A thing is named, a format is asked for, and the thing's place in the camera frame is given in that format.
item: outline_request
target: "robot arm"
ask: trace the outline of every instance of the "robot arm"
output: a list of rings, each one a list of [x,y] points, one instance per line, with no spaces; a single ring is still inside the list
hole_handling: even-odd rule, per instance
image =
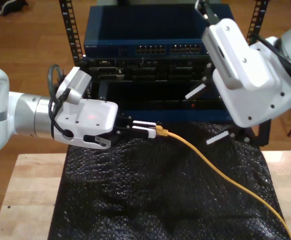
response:
[[[107,149],[123,135],[156,136],[154,122],[118,115],[118,105],[114,102],[82,99],[90,80],[91,76],[73,67],[50,98],[9,92],[8,76],[0,70],[0,149],[13,134],[54,138],[61,143],[93,149]],[[64,92],[67,93],[64,102],[53,101],[53,98],[60,100]]]
[[[290,109],[291,29],[281,39],[258,37],[249,46],[238,25],[219,20],[206,1],[197,1],[195,9],[207,21],[202,41],[215,66],[213,82],[235,124],[248,128]]]

